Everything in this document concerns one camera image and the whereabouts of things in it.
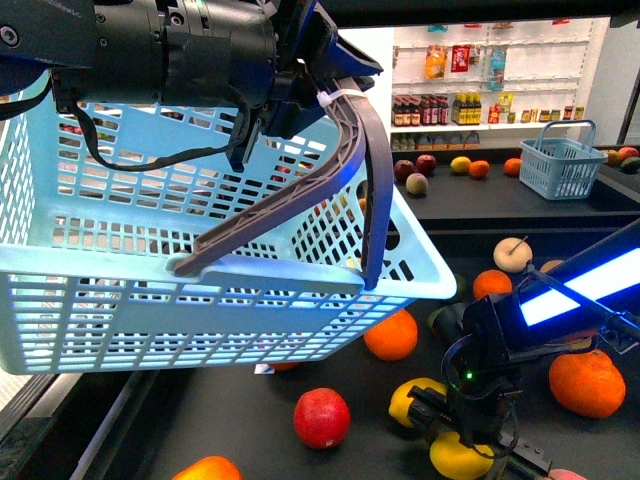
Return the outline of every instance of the light strip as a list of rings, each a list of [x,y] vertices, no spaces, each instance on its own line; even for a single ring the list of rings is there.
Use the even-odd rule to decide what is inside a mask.
[[[640,283],[640,248],[631,250],[565,283],[567,287],[590,300]],[[527,325],[544,322],[580,305],[557,290],[550,290],[523,303],[520,308]]]

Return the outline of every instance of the white shelf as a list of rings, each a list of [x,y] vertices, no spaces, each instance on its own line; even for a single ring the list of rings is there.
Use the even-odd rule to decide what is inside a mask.
[[[431,127],[391,127],[391,133],[422,133],[422,132],[470,132],[470,131],[487,131],[487,130],[541,130],[547,125],[546,123],[530,122],[530,123],[481,123],[480,125],[433,125]],[[551,128],[569,128],[574,126],[588,127],[588,123],[584,125],[553,125]]]
[[[480,125],[432,125],[422,127],[391,127],[391,133],[421,133],[421,132],[470,132],[470,131],[486,131],[489,125],[481,123]]]

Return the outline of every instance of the yellow lemon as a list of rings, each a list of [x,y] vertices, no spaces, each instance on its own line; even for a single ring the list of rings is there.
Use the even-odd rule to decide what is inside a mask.
[[[486,445],[476,445],[476,448],[482,453],[493,455]],[[439,435],[431,444],[429,458],[440,475],[451,480],[476,480],[493,465],[493,460],[484,458],[473,449],[462,445],[458,432]]]
[[[458,175],[466,175],[469,173],[471,160],[468,157],[456,157],[451,161],[451,170]]]
[[[409,380],[408,382],[403,383],[396,391],[393,392],[391,396],[391,403],[389,404],[389,415],[395,418],[400,425],[403,425],[407,428],[413,428],[413,424],[411,420],[409,420],[409,406],[411,402],[413,402],[413,397],[408,397],[407,394],[412,387],[418,388],[432,388],[436,392],[446,395],[447,388],[444,384],[440,382],[436,382],[430,378],[421,377],[414,378],[413,380]]]

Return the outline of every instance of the gray basket handle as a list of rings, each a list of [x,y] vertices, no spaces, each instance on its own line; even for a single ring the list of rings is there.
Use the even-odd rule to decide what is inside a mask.
[[[587,135],[587,139],[584,142],[584,145],[589,147],[589,151],[593,150],[593,140],[595,139],[596,136],[596,124],[592,121],[592,120],[558,120],[555,122],[549,122],[547,123],[544,128],[542,129],[542,131],[540,132],[540,136],[538,137],[538,139],[536,140],[536,143],[533,145],[533,148],[535,148],[536,150],[540,149],[540,145],[542,144],[542,141],[544,140],[544,134],[547,131],[547,128],[553,126],[553,125],[575,125],[578,123],[587,123],[589,125],[591,125],[591,130],[589,130],[589,134]]]

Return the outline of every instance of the plastic shopping basket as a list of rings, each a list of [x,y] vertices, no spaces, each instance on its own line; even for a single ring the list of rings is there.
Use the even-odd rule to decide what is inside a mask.
[[[591,125],[586,144],[566,138],[544,138],[552,125]],[[591,120],[548,123],[537,139],[523,140],[520,181],[547,200],[587,198],[607,155],[593,148],[596,125]]]
[[[228,141],[234,110],[89,105],[100,150],[143,162]],[[8,122],[0,150],[0,362],[12,373],[319,360],[450,270],[400,194],[378,286],[358,272],[363,167],[333,197],[198,275],[167,263],[201,232],[321,165],[332,122],[259,138],[242,174],[224,155],[130,174],[97,165],[49,97]]]

